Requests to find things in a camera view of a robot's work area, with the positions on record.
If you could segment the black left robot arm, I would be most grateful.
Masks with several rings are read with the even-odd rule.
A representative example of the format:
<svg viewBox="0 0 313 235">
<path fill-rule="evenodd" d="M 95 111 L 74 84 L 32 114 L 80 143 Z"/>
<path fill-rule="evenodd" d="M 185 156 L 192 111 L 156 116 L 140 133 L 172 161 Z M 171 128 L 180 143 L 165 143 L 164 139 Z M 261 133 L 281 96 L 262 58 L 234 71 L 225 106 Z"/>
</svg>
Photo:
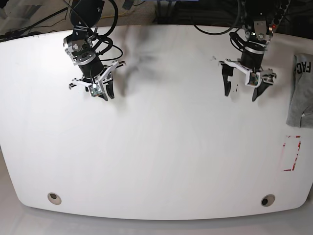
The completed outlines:
<svg viewBox="0 0 313 235">
<path fill-rule="evenodd" d="M 242 53 L 236 61 L 225 59 L 219 62 L 222 66 L 225 96 L 230 93 L 231 82 L 228 78 L 233 75 L 234 69 L 242 72 L 245 75 L 245 85 L 254 89 L 253 102 L 274 84 L 276 73 L 272 69 L 263 69 L 261 64 L 290 3 L 289 0 L 239 0 L 235 22 L 229 29 L 209 33 L 194 25 L 201 33 L 211 36 L 229 33 L 231 44 Z"/>
</svg>

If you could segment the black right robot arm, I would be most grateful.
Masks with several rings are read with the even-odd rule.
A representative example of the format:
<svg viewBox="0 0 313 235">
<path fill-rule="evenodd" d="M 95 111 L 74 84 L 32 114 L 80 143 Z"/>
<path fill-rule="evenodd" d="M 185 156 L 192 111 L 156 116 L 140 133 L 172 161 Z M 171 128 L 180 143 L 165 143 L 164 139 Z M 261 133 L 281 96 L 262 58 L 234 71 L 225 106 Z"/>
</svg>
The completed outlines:
<svg viewBox="0 0 313 235">
<path fill-rule="evenodd" d="M 69 89 L 82 86 L 92 97 L 99 97 L 108 101 L 114 98 L 113 71 L 126 65 L 119 61 L 123 50 L 114 45 L 109 37 L 118 21 L 118 6 L 115 1 L 110 3 L 114 9 L 113 23 L 104 34 L 97 32 L 104 7 L 103 0 L 74 0 L 70 5 L 70 22 L 72 33 L 64 38 L 65 53 L 71 58 L 82 72 L 82 77 L 74 78 Z"/>
</svg>

